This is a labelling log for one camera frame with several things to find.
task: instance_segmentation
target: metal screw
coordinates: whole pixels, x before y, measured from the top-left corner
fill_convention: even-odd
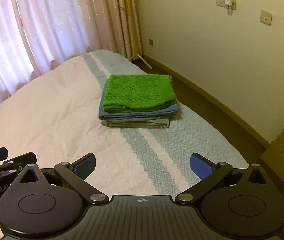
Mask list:
[[[96,193],[90,196],[90,199],[92,199],[95,202],[103,201],[105,200],[106,196],[104,194]]]
[[[188,193],[183,193],[178,196],[178,199],[183,202],[186,202],[186,201],[191,201],[193,199],[193,196]]]

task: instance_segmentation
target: floor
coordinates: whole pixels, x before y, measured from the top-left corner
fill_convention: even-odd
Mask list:
[[[133,63],[148,74],[168,74],[152,64],[153,69],[149,69],[141,60],[135,60]],[[178,100],[219,130],[248,163],[259,163],[284,198],[283,181],[259,158],[265,151],[262,144],[220,108],[175,77],[173,77],[173,88]],[[284,240],[284,228],[280,237]]]

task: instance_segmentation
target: sheer curtain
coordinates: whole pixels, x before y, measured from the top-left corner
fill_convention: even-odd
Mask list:
[[[74,56],[140,53],[120,7],[124,0],[0,0],[0,102]]]

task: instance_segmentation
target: green towel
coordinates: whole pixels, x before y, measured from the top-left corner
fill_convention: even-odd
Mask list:
[[[103,110],[109,113],[150,112],[176,103],[170,75],[111,75]]]
[[[153,129],[164,129],[170,126],[168,118],[155,119],[148,121],[125,121],[125,122],[114,122],[102,120],[102,125],[106,127],[117,127],[117,128],[153,128]]]

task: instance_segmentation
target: folded towel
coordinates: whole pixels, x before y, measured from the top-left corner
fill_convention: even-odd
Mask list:
[[[111,75],[103,110],[109,113],[156,111],[176,104],[170,75]]]
[[[112,122],[102,121],[102,125],[107,127],[117,128],[153,128],[153,129],[164,129],[170,126],[168,118],[149,120],[149,121],[136,121],[136,122]]]
[[[99,118],[101,120],[106,121],[118,121],[118,122],[126,122],[126,121],[148,121],[148,120],[154,120],[159,118],[168,118],[171,115],[174,115],[178,112],[178,104],[174,104],[171,106],[168,106],[165,109],[160,109],[156,111],[151,112],[130,112],[130,113],[108,113],[103,110],[102,104],[104,101],[104,94],[107,87],[106,81],[104,85],[104,89],[102,91],[102,97],[100,101],[100,107],[99,107]]]

